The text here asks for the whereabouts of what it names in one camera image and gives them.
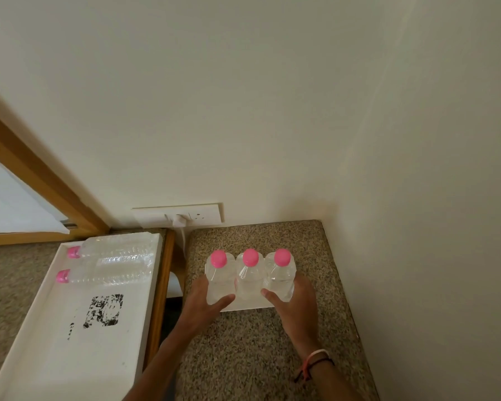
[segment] power socket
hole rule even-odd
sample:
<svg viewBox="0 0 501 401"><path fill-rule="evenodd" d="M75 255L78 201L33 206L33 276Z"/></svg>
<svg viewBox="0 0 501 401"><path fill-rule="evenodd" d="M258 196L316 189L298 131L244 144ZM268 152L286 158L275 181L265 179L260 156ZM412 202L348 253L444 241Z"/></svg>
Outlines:
<svg viewBox="0 0 501 401"><path fill-rule="evenodd" d="M171 227L175 215L186 218L187 226L219 225L222 223L219 204L133 208L132 214L142 228Z"/></svg>

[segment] white tray under bottles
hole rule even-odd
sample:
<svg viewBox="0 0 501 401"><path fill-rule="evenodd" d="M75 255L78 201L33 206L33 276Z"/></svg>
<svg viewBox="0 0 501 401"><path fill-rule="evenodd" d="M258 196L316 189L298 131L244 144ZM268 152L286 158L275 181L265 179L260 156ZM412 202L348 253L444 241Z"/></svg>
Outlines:
<svg viewBox="0 0 501 401"><path fill-rule="evenodd" d="M152 275L116 286L60 284L80 259L62 243L0 370L0 401L110 400L124 397L143 367L162 249Z"/></svg>
<svg viewBox="0 0 501 401"><path fill-rule="evenodd" d="M265 297L262 297L261 295L256 295L255 297L248 299L244 299L236 295L235 300L221 312L254 310L258 308L270 308L270 307L273 307L273 304L271 304L269 301L265 299Z"/></svg>

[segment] black thread bracelet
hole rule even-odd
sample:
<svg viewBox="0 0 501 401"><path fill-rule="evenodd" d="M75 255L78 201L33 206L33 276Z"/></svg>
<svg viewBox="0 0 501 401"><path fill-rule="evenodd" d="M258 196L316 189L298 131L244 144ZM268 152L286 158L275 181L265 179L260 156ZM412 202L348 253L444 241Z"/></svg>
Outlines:
<svg viewBox="0 0 501 401"><path fill-rule="evenodd" d="M336 364L334 363L334 360L332 360L330 357L326 357L326 358L322 358L322 359L319 359L319 360L314 361L312 364L309 364L309 365L308 365L308 367L306 368L306 370L307 370L307 372L308 372L308 379L307 379L307 380L305 380L305 381L308 381L308 380L311 380L311 379L312 379L312 375L311 375L311 373L310 373L310 369L311 369L312 367L314 367L316 364L321 363L322 361L329 361L330 363L332 363L332 365L333 365L333 366L335 366L335 365L336 365ZM299 372L299 375L298 375L297 377L295 377L293 381L294 381L295 383L297 383L297 382L300 380L300 378L301 378L301 375L302 375L302 374L303 374L303 371L301 370L301 371Z"/></svg>

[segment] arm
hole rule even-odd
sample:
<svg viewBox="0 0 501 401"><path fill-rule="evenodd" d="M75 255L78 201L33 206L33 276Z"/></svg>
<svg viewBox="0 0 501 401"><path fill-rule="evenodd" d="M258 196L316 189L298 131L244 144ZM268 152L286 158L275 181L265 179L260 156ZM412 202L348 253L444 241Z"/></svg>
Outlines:
<svg viewBox="0 0 501 401"><path fill-rule="evenodd" d="M191 339L210 325L235 298L231 294L214 305L208 305L207 292L208 279L203 275L193 282L176 326L123 401L162 399Z"/></svg>
<svg viewBox="0 0 501 401"><path fill-rule="evenodd" d="M317 301L314 287L306 276L297 272L294 284L293 297L288 303L267 289L262 289L262 295L274 305L295 350L301 360L305 361L312 352L323 348L317 328ZM312 356L310 364L325 357L323 353L318 353ZM316 364L311 368L310 374L324 401L362 401L360 395L330 362Z"/></svg>

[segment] electrical outlet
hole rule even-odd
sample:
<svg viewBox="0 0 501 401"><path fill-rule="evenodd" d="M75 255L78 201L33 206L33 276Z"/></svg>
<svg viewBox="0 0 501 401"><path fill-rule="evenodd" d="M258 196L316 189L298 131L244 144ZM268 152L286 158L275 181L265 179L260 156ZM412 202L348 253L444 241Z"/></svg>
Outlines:
<svg viewBox="0 0 501 401"><path fill-rule="evenodd" d="M185 205L180 207L133 208L132 214L143 228L168 228L175 215L187 220L187 226L219 225L219 204Z"/></svg>

